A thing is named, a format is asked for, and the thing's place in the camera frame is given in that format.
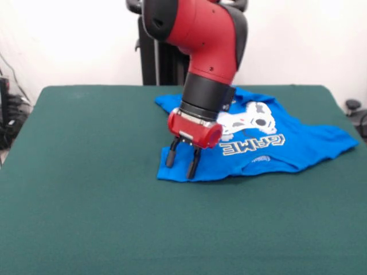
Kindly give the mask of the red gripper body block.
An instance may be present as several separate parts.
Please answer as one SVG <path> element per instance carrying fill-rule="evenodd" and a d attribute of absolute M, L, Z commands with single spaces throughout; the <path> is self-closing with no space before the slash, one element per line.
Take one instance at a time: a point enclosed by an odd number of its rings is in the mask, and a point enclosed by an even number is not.
<path fill-rule="evenodd" d="M 167 125 L 173 135 L 203 149 L 215 147 L 222 137 L 221 124 L 190 116 L 179 108 L 170 112 Z"/>

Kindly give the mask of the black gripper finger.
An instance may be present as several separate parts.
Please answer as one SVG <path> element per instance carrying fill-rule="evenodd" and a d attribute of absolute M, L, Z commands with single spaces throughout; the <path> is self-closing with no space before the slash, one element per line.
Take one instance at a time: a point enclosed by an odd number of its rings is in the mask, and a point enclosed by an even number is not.
<path fill-rule="evenodd" d="M 176 136 L 170 145 L 169 153 L 167 155 L 166 163 L 165 163 L 168 168 L 172 168 L 174 164 L 174 160 L 176 156 L 176 149 L 177 149 L 177 146 L 180 144 L 180 142 L 181 142 L 181 138 Z"/>
<path fill-rule="evenodd" d="M 187 175 L 186 175 L 187 179 L 193 179 L 195 177 L 197 167 L 198 167 L 198 164 L 199 164 L 200 159 L 201 159 L 201 151 L 202 151 L 202 148 L 200 148 L 200 147 L 195 147 L 194 148 L 193 160 L 191 161 L 191 163 L 189 165 L 188 172 L 187 172 Z"/>

